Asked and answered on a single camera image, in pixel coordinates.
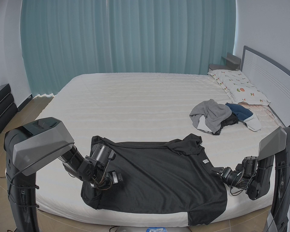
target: floor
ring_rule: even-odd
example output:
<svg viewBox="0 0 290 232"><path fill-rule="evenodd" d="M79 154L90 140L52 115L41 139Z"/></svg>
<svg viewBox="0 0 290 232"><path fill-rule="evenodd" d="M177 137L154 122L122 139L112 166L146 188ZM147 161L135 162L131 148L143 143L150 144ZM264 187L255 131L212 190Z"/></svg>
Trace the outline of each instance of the floor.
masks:
<svg viewBox="0 0 290 232"><path fill-rule="evenodd" d="M3 150L5 132L36 119L40 112L52 100L52 97L37 97L17 113L0 134L0 176L5 176L6 152ZM7 182L0 179L0 232L15 229L13 215L7 198ZM191 226L193 232L250 232L263 231L269 207L254 211L247 215L211 223L209 225ZM38 223L43 232L108 232L110 226L77 222L50 213L37 210Z"/></svg>

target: navy blue fabric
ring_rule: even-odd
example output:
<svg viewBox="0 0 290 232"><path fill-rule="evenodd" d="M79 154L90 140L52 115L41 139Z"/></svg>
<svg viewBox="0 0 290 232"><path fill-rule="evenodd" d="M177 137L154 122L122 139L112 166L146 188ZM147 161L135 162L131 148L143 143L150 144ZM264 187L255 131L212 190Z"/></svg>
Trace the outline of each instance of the navy blue fabric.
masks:
<svg viewBox="0 0 290 232"><path fill-rule="evenodd" d="M246 109L241 105L231 103L226 103L226 105L232 110L232 112L236 114L240 121L244 121L245 119L253 115L253 113L249 109Z"/></svg>

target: floral pillow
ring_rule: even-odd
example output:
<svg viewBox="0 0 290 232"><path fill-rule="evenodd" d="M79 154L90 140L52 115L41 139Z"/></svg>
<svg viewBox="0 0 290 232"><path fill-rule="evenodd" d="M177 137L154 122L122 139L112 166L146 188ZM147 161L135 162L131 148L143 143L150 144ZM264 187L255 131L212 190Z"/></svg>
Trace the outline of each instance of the floral pillow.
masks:
<svg viewBox="0 0 290 232"><path fill-rule="evenodd" d="M224 89L233 103L249 105L269 105L268 98L251 84L249 79L240 71L217 69L208 72Z"/></svg>

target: bed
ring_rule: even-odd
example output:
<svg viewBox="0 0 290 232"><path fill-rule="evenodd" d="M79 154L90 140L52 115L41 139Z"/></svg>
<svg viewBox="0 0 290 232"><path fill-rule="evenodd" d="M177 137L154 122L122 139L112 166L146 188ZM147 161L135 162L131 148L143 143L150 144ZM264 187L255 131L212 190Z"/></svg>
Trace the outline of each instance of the bed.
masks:
<svg viewBox="0 0 290 232"><path fill-rule="evenodd" d="M270 107L246 105L254 111L262 125L260 132L249 130L242 123L223 128L219 136L203 133L192 126L189 113L198 103L214 99L231 102L220 85L208 75L165 73L97 73L73 78L48 104L38 118L55 117L63 121L83 156L89 155L92 136L100 135L114 142L170 141L193 133L202 136L202 146L214 166L234 169L245 156L257 155L259 142L278 126L290 124L277 101L289 102L283 83L290 87L290 72L273 64L268 57L245 47L242 68L251 82L271 100ZM276 94L268 94L271 88ZM229 194L225 212L214 220L238 217L272 203L275 180L265 196L252 201L245 193ZM37 172L36 198L40 209L73 220L123 226L188 226L187 212L173 214L133 214L111 210L94 210L81 196L82 182L70 177L55 160Z"/></svg>

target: black garment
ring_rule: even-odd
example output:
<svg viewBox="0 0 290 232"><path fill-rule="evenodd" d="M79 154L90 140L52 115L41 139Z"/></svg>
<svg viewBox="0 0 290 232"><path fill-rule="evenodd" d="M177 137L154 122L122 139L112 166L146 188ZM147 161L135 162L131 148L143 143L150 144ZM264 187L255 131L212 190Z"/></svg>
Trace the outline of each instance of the black garment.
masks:
<svg viewBox="0 0 290 232"><path fill-rule="evenodd" d="M94 209L127 213L188 212L188 225L209 224L227 204L227 191L215 172L200 136L190 134L170 142L114 143L95 136L116 152L107 171L124 179L101 193L83 183L81 196Z"/></svg>
<svg viewBox="0 0 290 232"><path fill-rule="evenodd" d="M216 132L213 133L213 135L220 135L220 131L225 127L225 126L229 126L229 125L234 125L236 123L239 122L238 117L236 116L236 114L234 112L232 112L231 116L228 117L227 119L223 120L220 123L220 129Z"/></svg>

